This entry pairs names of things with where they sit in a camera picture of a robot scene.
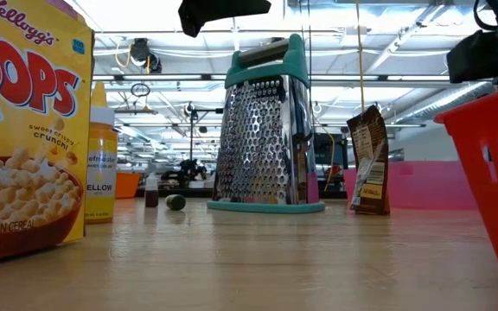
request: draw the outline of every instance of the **ceiling duct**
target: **ceiling duct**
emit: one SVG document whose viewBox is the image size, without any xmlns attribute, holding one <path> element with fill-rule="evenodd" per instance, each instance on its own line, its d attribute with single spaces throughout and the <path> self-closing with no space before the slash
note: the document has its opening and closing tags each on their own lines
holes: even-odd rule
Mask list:
<svg viewBox="0 0 498 311">
<path fill-rule="evenodd" d="M 400 116 L 392 117 L 387 123 L 407 124 L 412 121 L 433 119 L 437 114 L 464 105 L 474 99 L 488 95 L 495 89 L 491 82 L 463 83 L 462 87 L 446 89 L 433 95 L 411 108 L 403 111 Z"/>
</svg>

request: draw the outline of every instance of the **teal grater base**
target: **teal grater base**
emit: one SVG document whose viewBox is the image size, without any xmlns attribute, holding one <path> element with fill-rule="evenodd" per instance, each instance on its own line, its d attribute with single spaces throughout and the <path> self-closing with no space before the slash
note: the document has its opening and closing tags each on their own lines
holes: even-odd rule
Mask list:
<svg viewBox="0 0 498 311">
<path fill-rule="evenodd" d="M 285 205 L 263 203 L 232 203 L 207 201 L 207 208 L 221 211 L 249 212 L 249 213 L 317 213 L 324 210 L 326 203 L 320 201 L 311 204 Z"/>
</svg>

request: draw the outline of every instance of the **cereal bowl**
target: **cereal bowl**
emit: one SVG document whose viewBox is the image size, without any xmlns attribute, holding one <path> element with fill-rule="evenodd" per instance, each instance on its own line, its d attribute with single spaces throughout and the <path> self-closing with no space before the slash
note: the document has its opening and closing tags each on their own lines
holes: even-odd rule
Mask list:
<svg viewBox="0 0 498 311">
<path fill-rule="evenodd" d="M 0 157 L 0 165 L 9 159 L 8 156 Z M 37 184 L 34 187 L 25 184 L 26 181 L 24 178 L 21 180 L 20 176 L 16 177 L 18 181 L 0 181 L 0 184 L 12 182 L 7 185 L 9 187 L 3 189 L 0 187 L 0 204 L 1 200 L 7 200 L 3 208 L 0 205 L 0 257 L 60 244 L 72 230 L 78 218 L 84 199 L 84 190 L 80 181 L 65 169 L 55 167 L 53 163 L 45 161 L 42 166 L 49 168 L 47 172 L 51 173 L 42 172 L 42 168 L 39 168 L 38 172 L 40 172 L 39 175 L 45 174 L 44 176 L 36 177 L 38 173 L 30 173 L 31 182 L 35 182 L 37 178 Z M 27 174 L 20 173 L 23 171 L 21 169 L 16 171 L 18 172 L 0 167 L 0 175 L 5 172 L 8 175 L 16 173 L 16 175 L 27 176 Z M 70 189 L 70 191 L 61 194 L 59 182 L 64 190 Z M 7 193 L 14 194 L 4 198 Z M 33 206 L 36 209 L 35 213 L 32 213 Z"/>
</svg>

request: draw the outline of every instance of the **teal grater handle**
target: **teal grater handle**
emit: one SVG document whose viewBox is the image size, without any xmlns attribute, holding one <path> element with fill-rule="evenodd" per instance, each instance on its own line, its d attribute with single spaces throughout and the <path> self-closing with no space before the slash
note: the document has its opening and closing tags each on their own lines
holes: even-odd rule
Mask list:
<svg viewBox="0 0 498 311">
<path fill-rule="evenodd" d="M 282 60 L 280 64 L 253 67 L 272 60 Z M 291 35 L 290 39 L 268 44 L 232 56 L 232 67 L 228 70 L 225 87 L 235 86 L 251 79 L 276 75 L 289 75 L 299 79 L 307 88 L 310 87 L 304 44 L 300 35 Z"/>
</svg>

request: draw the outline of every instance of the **yellow cable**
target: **yellow cable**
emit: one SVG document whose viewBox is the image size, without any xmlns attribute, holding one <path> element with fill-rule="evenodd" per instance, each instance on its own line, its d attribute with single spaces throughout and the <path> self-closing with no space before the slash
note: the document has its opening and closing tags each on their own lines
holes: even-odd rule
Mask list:
<svg viewBox="0 0 498 311">
<path fill-rule="evenodd" d="M 128 46 L 128 59 L 126 60 L 126 64 L 123 64 L 118 59 L 118 47 L 120 47 L 120 41 L 118 41 L 118 44 L 117 44 L 117 53 L 114 54 L 114 59 L 117 61 L 117 64 L 119 66 L 121 66 L 122 68 L 126 68 L 126 67 L 128 67 L 128 65 L 130 65 L 130 49 L 131 49 L 131 45 Z"/>
<path fill-rule="evenodd" d="M 335 155 L 335 139 L 334 137 L 329 134 L 328 130 L 318 121 L 318 119 L 315 117 L 315 114 L 312 114 L 312 117 L 315 119 L 315 121 L 320 125 L 320 127 L 328 134 L 329 139 L 332 140 L 332 161 L 329 164 L 329 174 L 328 174 L 328 179 L 326 180 L 326 187 L 324 188 L 324 191 L 328 190 L 328 185 L 329 185 L 329 180 L 332 178 L 332 171 L 334 170 L 334 155 Z"/>
<path fill-rule="evenodd" d="M 362 41 L 361 41 L 361 12 L 359 6 L 360 0 L 354 1 L 356 4 L 356 24 L 359 38 L 359 70 L 361 72 L 361 112 L 364 112 L 364 65 L 362 65 Z"/>
</svg>

